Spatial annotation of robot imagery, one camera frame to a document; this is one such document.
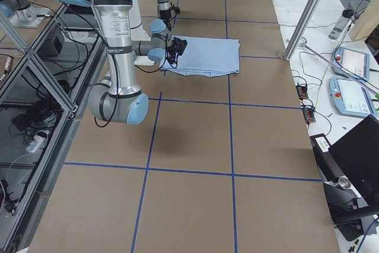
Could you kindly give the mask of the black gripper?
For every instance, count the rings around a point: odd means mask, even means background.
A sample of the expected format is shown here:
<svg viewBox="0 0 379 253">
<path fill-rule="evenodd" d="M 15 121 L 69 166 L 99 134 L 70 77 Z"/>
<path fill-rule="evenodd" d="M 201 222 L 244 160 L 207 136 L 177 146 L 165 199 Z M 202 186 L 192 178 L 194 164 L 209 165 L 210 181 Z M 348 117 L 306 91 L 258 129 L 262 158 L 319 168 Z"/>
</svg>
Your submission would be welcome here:
<svg viewBox="0 0 379 253">
<path fill-rule="evenodd" d="M 173 15 L 172 15 L 172 11 L 171 10 L 160 10 L 159 11 L 159 18 L 164 21 L 167 29 L 169 31 L 172 30 L 172 25 L 171 25 L 171 22 L 170 20 L 172 19 Z"/>
<path fill-rule="evenodd" d="M 182 56 L 188 42 L 184 39 L 174 37 L 172 39 L 171 45 L 166 48 L 168 52 L 168 63 L 171 68 L 177 68 L 178 66 L 178 56 Z"/>
</svg>

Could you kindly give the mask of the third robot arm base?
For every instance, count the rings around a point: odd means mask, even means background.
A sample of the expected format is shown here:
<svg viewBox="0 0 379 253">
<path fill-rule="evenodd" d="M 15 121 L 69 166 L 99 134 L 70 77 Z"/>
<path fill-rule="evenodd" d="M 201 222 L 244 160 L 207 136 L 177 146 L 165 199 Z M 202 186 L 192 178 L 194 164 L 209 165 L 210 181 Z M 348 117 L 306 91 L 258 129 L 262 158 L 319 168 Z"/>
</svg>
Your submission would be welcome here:
<svg viewBox="0 0 379 253">
<path fill-rule="evenodd" d="M 36 8 L 29 0 L 1 0 L 1 12 L 16 28 L 38 28 L 50 16 L 49 8 Z"/>
</svg>

